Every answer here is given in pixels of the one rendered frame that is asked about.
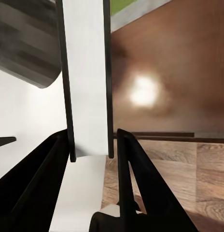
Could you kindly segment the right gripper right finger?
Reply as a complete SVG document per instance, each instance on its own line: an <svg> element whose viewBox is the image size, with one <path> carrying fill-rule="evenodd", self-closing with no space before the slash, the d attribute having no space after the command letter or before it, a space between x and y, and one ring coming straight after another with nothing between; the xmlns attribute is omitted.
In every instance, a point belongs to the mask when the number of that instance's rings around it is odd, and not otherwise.
<svg viewBox="0 0 224 232"><path fill-rule="evenodd" d="M199 232L137 140L117 129L121 232ZM147 216L136 213L128 162Z"/></svg>

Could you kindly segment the hardback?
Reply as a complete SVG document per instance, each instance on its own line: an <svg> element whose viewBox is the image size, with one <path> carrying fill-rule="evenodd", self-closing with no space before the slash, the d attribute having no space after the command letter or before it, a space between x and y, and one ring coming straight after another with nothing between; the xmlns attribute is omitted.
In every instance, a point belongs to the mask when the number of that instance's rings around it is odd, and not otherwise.
<svg viewBox="0 0 224 232"><path fill-rule="evenodd" d="M110 0L54 0L70 162L114 158Z"/></svg>

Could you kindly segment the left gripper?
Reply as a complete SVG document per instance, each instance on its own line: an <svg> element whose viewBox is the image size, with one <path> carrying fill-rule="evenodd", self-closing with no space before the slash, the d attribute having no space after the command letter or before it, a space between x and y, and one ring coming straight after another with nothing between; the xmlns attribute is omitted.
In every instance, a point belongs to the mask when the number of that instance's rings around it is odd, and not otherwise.
<svg viewBox="0 0 224 232"><path fill-rule="evenodd" d="M0 146L17 141L16 137L0 137Z"/></svg>

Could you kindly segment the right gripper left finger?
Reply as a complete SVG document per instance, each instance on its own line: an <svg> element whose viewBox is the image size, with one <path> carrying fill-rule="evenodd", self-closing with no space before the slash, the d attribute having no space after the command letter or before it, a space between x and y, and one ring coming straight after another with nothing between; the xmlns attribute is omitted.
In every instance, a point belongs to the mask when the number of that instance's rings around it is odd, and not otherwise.
<svg viewBox="0 0 224 232"><path fill-rule="evenodd" d="M58 131L0 179L0 232L49 232L69 154Z"/></svg>

